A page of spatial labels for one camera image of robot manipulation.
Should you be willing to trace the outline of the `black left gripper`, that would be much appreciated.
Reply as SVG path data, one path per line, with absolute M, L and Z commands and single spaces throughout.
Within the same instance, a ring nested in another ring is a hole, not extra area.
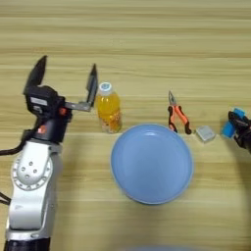
M 37 61 L 29 73 L 25 88 L 41 84 L 45 74 L 46 63 L 47 56 L 44 55 Z M 86 90 L 88 91 L 86 102 L 66 102 L 64 106 L 58 109 L 56 115 L 52 119 L 49 119 L 37 130 L 33 138 L 53 143 L 61 143 L 64 140 L 68 123 L 72 120 L 73 110 L 89 112 L 95 102 L 97 89 L 98 74 L 96 65 L 93 65 L 86 85 Z

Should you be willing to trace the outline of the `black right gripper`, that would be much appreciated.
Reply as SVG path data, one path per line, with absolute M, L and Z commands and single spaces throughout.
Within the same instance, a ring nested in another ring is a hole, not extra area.
M 228 120 L 236 128 L 235 141 L 239 147 L 251 150 L 251 120 L 240 117 L 234 112 L 228 113 Z

